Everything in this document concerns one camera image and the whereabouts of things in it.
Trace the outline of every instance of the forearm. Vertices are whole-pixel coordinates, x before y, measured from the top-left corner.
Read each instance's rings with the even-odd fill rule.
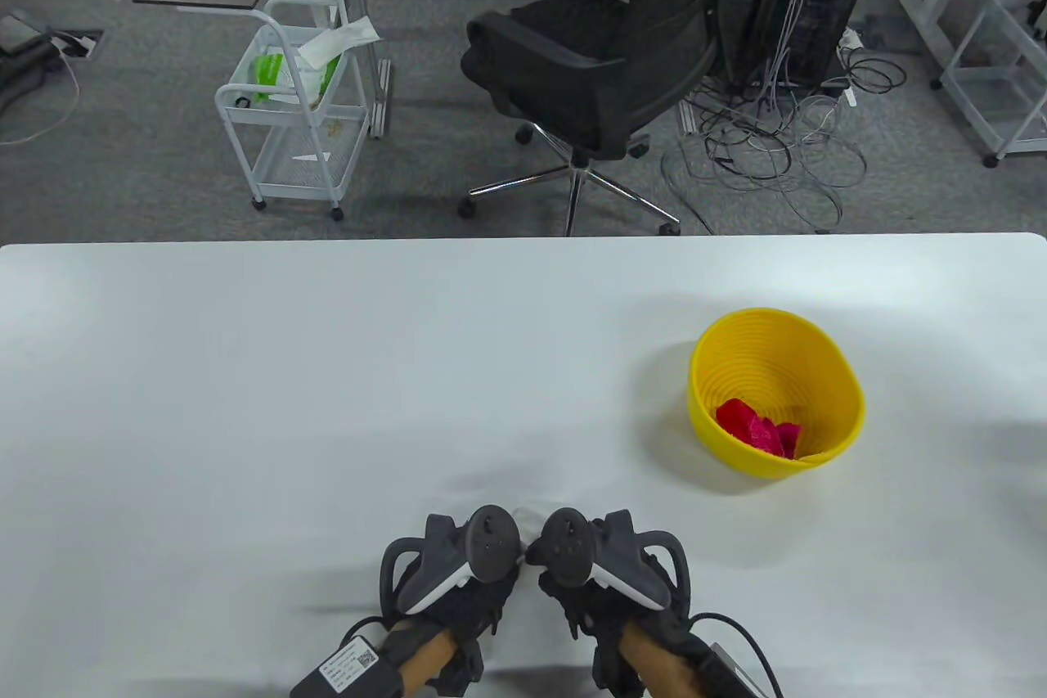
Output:
[[[706,698],[691,665],[662,649],[634,623],[625,627],[618,651],[636,669],[651,698]]]

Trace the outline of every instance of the label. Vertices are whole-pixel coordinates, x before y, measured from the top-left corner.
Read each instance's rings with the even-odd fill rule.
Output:
[[[320,674],[336,693],[359,679],[366,669],[378,662],[375,650],[359,635],[349,641],[343,649],[320,666]]]

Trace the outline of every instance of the yellow bowl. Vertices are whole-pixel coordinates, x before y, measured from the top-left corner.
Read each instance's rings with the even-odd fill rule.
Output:
[[[797,458],[736,440],[716,410],[744,400],[762,418],[800,425]],[[821,329],[784,310],[722,317],[698,341],[687,395],[691,422],[714,455],[739,472],[777,480],[827,464],[862,432],[865,397],[846,358]]]

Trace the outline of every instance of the paper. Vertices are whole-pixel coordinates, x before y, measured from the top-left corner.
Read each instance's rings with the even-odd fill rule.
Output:
[[[366,640],[355,635],[344,649],[320,666],[320,673],[334,692],[343,693],[346,688],[359,679],[363,672],[376,662],[378,655],[375,654],[375,650],[367,646]]]
[[[352,24],[337,29],[325,29],[315,39],[298,48],[298,54],[312,69],[322,69],[328,63],[343,51],[355,47],[365,47],[367,43],[381,40],[375,31],[370,17],[356,20]]]

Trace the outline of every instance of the white cable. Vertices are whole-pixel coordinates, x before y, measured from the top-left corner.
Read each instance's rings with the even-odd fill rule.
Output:
[[[72,85],[76,89],[76,94],[73,96],[72,104],[69,107],[68,111],[65,112],[62,118],[59,119],[59,121],[57,121],[54,125],[48,126],[44,130],[38,130],[38,132],[34,133],[32,136],[28,136],[26,138],[15,138],[15,140],[12,141],[0,141],[0,148],[14,148],[14,145],[16,144],[26,144],[29,143],[29,141],[38,140],[38,138],[44,136],[45,133],[51,133],[52,130],[59,129],[59,127],[64,126],[65,122],[68,121],[68,118],[72,117],[72,114],[76,110],[76,107],[80,107],[80,82],[79,80],[76,80],[76,74],[73,72],[72,66],[69,65],[69,60],[66,58],[66,55],[61,53],[59,53],[59,55],[65,63],[66,69],[69,72],[69,76],[72,77]]]

